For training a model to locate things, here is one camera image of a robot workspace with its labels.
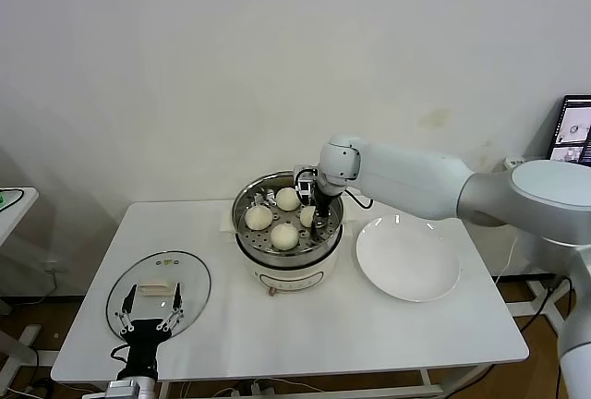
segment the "steamed bun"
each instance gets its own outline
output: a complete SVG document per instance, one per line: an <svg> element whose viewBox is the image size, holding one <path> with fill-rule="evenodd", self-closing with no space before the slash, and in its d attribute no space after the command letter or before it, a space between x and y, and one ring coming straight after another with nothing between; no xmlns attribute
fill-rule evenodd
<svg viewBox="0 0 591 399"><path fill-rule="evenodd" d="M297 228L291 224L279 224L271 230L271 244L281 251L292 249L298 241Z"/></svg>
<svg viewBox="0 0 591 399"><path fill-rule="evenodd" d="M264 230L273 222L273 213L264 205L257 205L247 210L244 220L251 230Z"/></svg>
<svg viewBox="0 0 591 399"><path fill-rule="evenodd" d="M296 191L291 187L281 188L275 196L275 201L284 212L292 212L300 204Z"/></svg>
<svg viewBox="0 0 591 399"><path fill-rule="evenodd" d="M316 207L304 207L302 212L299 213L299 222L301 222L306 228L312 226L315 211Z"/></svg>

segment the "cable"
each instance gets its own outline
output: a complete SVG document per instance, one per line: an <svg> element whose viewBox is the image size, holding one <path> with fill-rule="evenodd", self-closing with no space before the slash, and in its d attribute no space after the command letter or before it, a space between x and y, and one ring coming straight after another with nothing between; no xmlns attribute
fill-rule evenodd
<svg viewBox="0 0 591 399"><path fill-rule="evenodd" d="M37 371L39 370L39 352L36 349L34 349L33 347L30 347L30 349L35 352L35 369L33 370L33 374L30 375L28 385L33 384L33 381L35 380L35 376L37 376Z"/></svg>
<svg viewBox="0 0 591 399"><path fill-rule="evenodd" d="M548 288L548 291L546 293L546 296L544 297L544 300L542 300L541 305L539 306L539 308L536 311L536 314L534 316L532 316L527 323L519 330L520 333L523 333L525 330L527 330L527 328L529 328L529 326L534 323L534 320L537 319L537 317L542 314L542 311L544 310L544 307L546 306L546 303L548 302L548 300L550 299L550 296L552 296L552 293L554 293L554 290L556 290L556 288L558 288L558 286L562 283L562 281L564 280L564 277L561 277L560 279L558 279L558 282L555 283L552 287Z"/></svg>
<svg viewBox="0 0 591 399"><path fill-rule="evenodd" d="M37 390L43 388L45 390L45 399L52 399L54 397L54 387L55 382L49 378L41 378L36 380L34 383L30 385L30 387L25 389L25 393L37 393Z"/></svg>
<svg viewBox="0 0 591 399"><path fill-rule="evenodd" d="M312 173L313 175L318 175L318 171L316 170L316 168L302 168L295 175L295 184L296 185L299 185L299 177L304 173Z"/></svg>
<svg viewBox="0 0 591 399"><path fill-rule="evenodd" d="M0 189L0 193L7 193L9 191L18 191L18 197L16 198L16 200L13 200L12 202L10 202L9 204L5 205L4 207L0 207L0 212L3 212L5 210L8 210L10 207L12 207L13 205L16 205L17 203L20 202L20 200L22 198L25 197L25 191L20 189L20 188L4 188L4 189Z"/></svg>
<svg viewBox="0 0 591 399"><path fill-rule="evenodd" d="M41 299L36 300L34 302L21 302L20 304L14 304L12 307L23 307L25 305L39 305L41 304L47 297L51 296L53 293L55 293L55 291L57 291L57 279L55 277L55 272L51 272L52 275L52 280L54 281L54 287L50 290L49 293L47 293L45 296L43 296Z"/></svg>
<svg viewBox="0 0 591 399"><path fill-rule="evenodd" d="M66 387L69 388L70 390L75 390L77 392L84 392L84 393L102 393L102 392L97 392L96 390L89 390L87 388L78 388L78 387L72 387L71 385L65 385L64 383L60 383L60 382L55 382L58 385L62 386L62 387Z"/></svg>
<svg viewBox="0 0 591 399"><path fill-rule="evenodd" d="M234 388L224 388L223 390L220 390L219 392L214 394L212 397L218 397L220 394L224 394L224 393L228 393L228 392L235 392L235 389Z"/></svg>
<svg viewBox="0 0 591 399"><path fill-rule="evenodd" d="M33 397L34 399L44 399L43 397L40 396L35 396L34 394L28 394L28 393L24 393L24 392L20 392L18 390L13 390L10 387L6 387L7 390L9 390L12 393L16 393L16 394L22 394L23 396L28 396L28 397Z"/></svg>
<svg viewBox="0 0 591 399"><path fill-rule="evenodd" d="M306 387L309 388L310 390L314 391L314 392L319 392L319 393L326 393L324 390L321 390L320 388L316 388L313 387L311 385L308 385L307 383L303 383L303 382L291 382L291 381L286 381L285 379L279 379L279 378L258 378L255 379L254 382L257 383L257 381L278 381L278 382L285 382L285 383L289 383L291 385L300 385L302 387Z"/></svg>
<svg viewBox="0 0 591 399"><path fill-rule="evenodd" d="M544 307L546 306L546 304L548 303L548 300L550 299L550 296L552 296L552 293L554 293L554 290L556 290L556 288L559 287L559 285L562 283L562 281L564 280L564 277L558 278L556 280L556 282L548 288L547 292L546 292L546 296L544 297L544 300L542 300L542 303L540 304L539 308L536 311L536 314L534 314L534 316L532 316L530 318L530 320L527 321L527 323L519 330L520 333L523 333L525 330L527 330L527 328L534 323L534 320L536 320L540 314L542 314L542 311L544 310ZM490 367L488 367L488 369L482 373L482 375L476 379L475 381L471 381L470 383L467 383L465 386L463 386L462 388L456 390L455 392L451 392L450 394L448 394L447 396L445 396L445 399L451 399L453 396L455 396L456 394L458 394L459 392L462 392L464 390L467 390L468 388L472 387L473 385L476 385L477 383L479 383L480 381L482 381L484 378L486 378L488 376L488 374L492 371L492 369L494 369L495 366L491 365Z"/></svg>
<svg viewBox="0 0 591 399"><path fill-rule="evenodd" d="M185 383L187 384L187 389L183 393L183 387L185 386ZM183 383L183 387L181 387L181 399L185 399L187 397L188 391L191 389L191 383L193 383L193 382L185 382L185 383Z"/></svg>
<svg viewBox="0 0 591 399"><path fill-rule="evenodd" d="M113 351L111 352L111 359L118 360L118 361L126 364L127 359L125 359L124 357L121 357L121 356L116 356L115 354L117 353L117 351L121 351L124 348L128 348L128 347L129 347L129 344L124 344L124 345L120 345L120 346L114 348Z"/></svg>
<svg viewBox="0 0 591 399"><path fill-rule="evenodd" d="M515 240L513 241L513 244L511 245L511 251L509 251L509 258L507 259L507 264L505 265L505 268L503 268L501 270L501 272L497 276L497 279L495 279L495 285L499 283L499 279L501 278L501 276L503 276L503 274L507 271L507 269L511 265L511 259L513 257L513 251L515 250L515 244L517 244L517 241L518 240L519 240L519 235L517 235L515 237Z"/></svg>
<svg viewBox="0 0 591 399"><path fill-rule="evenodd" d="M573 281L570 277L566 278L569 281L569 302L568 307L566 308L566 317L568 318L571 314L571 307L573 306ZM562 375L562 367L561 362L558 361L558 374L556 376L556 391L554 393L554 397L558 399L561 395L561 375Z"/></svg>
<svg viewBox="0 0 591 399"><path fill-rule="evenodd" d="M349 191L348 189L346 189L344 191L345 193L347 193L349 196L351 196L351 199L353 199L355 202L357 202L357 205L359 205L361 208L363 208L364 210L369 210L372 206L373 206L373 199L369 200L369 204L368 205L364 205L363 203L361 203L361 201L355 197L355 195Z"/></svg>

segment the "black cable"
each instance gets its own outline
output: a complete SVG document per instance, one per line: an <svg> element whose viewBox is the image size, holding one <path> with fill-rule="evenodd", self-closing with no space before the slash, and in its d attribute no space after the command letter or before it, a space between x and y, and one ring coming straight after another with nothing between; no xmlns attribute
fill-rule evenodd
<svg viewBox="0 0 591 399"><path fill-rule="evenodd" d="M37 371L39 370L39 352L33 347L30 347L30 349L35 352L35 369L33 370L33 374L30 375L29 383L27 385L33 384L33 381L35 381L35 376L37 376Z"/></svg>
<svg viewBox="0 0 591 399"><path fill-rule="evenodd" d="M318 171L315 168L302 168L301 170L299 170L297 172L297 174L295 175L295 179L294 179L294 183L297 187L299 187L299 177L304 174L304 173L312 173L313 175L318 175ZM295 191L295 194L297 195L297 198L299 199L300 203L302 205L307 205L303 200L302 197L299 194L299 191Z"/></svg>
<svg viewBox="0 0 591 399"><path fill-rule="evenodd" d="M347 193L349 196L351 196L351 199L353 199L355 202L357 202L357 205L359 205L361 208L363 208L364 210L369 210L372 206L373 206L373 199L369 200L369 204L368 205L364 205L363 203L361 203L361 201L355 197L355 195L349 191L348 189L346 189L344 191L345 193Z"/></svg>
<svg viewBox="0 0 591 399"><path fill-rule="evenodd" d="M3 212L4 210L8 210L10 207L12 207L13 205L16 205L17 203L20 202L20 200L22 198L25 197L25 191L20 189L20 188L4 188L4 189L0 189L0 193L8 193L10 191L18 191L18 197L16 200L13 200L12 202L10 202L8 205L5 205L4 207L0 207L0 212Z"/></svg>
<svg viewBox="0 0 591 399"><path fill-rule="evenodd" d="M52 397L54 396L55 382L49 378L38 379L34 383L32 383L30 385L30 387L32 388L32 392L35 392L36 395L38 395L37 390L40 388L43 388L45 390L45 394L43 396L44 399L52 399ZM27 399L28 396L22 395L21 397L23 399Z"/></svg>
<svg viewBox="0 0 591 399"><path fill-rule="evenodd" d="M570 277L566 278L567 281L569 281L569 303L568 303L568 307L566 308L566 317L569 317L569 314L571 314L571 307L573 306L573 281L571 280ZM561 394L561 376L562 376L562 367L561 367L561 362L558 361L558 375L556 376L556 391L554 393L554 397L556 399L559 398L560 394Z"/></svg>
<svg viewBox="0 0 591 399"><path fill-rule="evenodd" d="M126 364L127 359L125 359L124 357L121 357L121 356L116 356L115 354L117 353L117 351L123 350L124 348L128 348L128 347L129 347L129 344L124 344L124 345L120 345L120 346L114 348L113 351L111 352L111 359L118 360L118 361Z"/></svg>
<svg viewBox="0 0 591 399"><path fill-rule="evenodd" d="M548 300L550 299L550 296L552 296L552 293L554 293L554 290L556 288L558 288L558 286L562 283L562 281L564 280L564 277L561 277L560 279L557 279L557 282L555 282L551 287L548 288L546 296L544 297L544 300L542 300L541 305L539 306L539 308L536 311L536 314L534 314L534 316L532 316L530 318L530 320L527 321L527 323L519 330L520 333L523 333L525 330L527 330L527 328L534 323L534 320L536 320L540 314L542 314L542 311L544 310L544 307L546 306L546 304L548 303ZM471 381L470 383L466 384L464 387L456 390L455 392L450 393L449 395L445 396L445 399L451 399L452 396L455 396L456 394L458 394L459 392L462 392L464 390L467 390L468 388L472 387L473 385L476 385L477 383L479 383L480 381L482 381L484 378L486 378L488 376L488 374L492 371L492 369L494 369L496 366L495 365L491 365L490 367L488 367L488 369L475 381Z"/></svg>

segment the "wooden floor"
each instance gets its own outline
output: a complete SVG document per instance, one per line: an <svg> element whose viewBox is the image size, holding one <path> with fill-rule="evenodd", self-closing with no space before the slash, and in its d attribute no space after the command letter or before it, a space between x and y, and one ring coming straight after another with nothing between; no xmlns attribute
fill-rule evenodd
<svg viewBox="0 0 591 399"><path fill-rule="evenodd" d="M532 298L525 283L500 283L500 291L507 302L530 300ZM79 303L42 304L15 308L7 317L0 317L0 330L14 336L20 336L29 323L40 323L42 331L34 343L36 349L58 350L64 342L70 324L78 312ZM559 302L562 314L566 311L566 298ZM527 318L517 319L521 326ZM544 317L538 318L526 331L525 340L530 348L530 357L525 362L495 367L480 383L458 393L453 399L553 399L556 386L558 362L556 356L556 334ZM21 369L12 388L23 390L30 381L33 369ZM429 374L436 381L445 373L433 370ZM35 379L49 377L49 369L39 369ZM393 372L364 375L323 376L290 378L289 381L304 382L322 390L347 390L377 387L404 386L420 383L418 372ZM262 381L261 386L272 385L277 393L306 392L307 388L278 381ZM174 383L170 397L180 397L181 387L188 388L184 397L211 397L223 388L248 388L246 382L208 381L191 382L190 385ZM44 391L35 393L43 396ZM55 385L54 399L80 398L82 392L74 391L62 385ZM560 398L568 397L564 385L561 386Z"/></svg>

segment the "white wall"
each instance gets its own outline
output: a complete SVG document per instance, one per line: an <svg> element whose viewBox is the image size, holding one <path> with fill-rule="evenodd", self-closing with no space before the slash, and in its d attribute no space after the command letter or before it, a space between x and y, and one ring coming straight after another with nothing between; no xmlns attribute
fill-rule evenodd
<svg viewBox="0 0 591 399"><path fill-rule="evenodd" d="M42 194L2 249L2 289L42 292L42 276L15 274L49 254L70 270L62 293L83 292L131 201L230 199L316 162L333 132L478 171L543 151L556 100L590 88L590 7L0 0L0 185ZM473 234L502 267L513 231Z"/></svg>

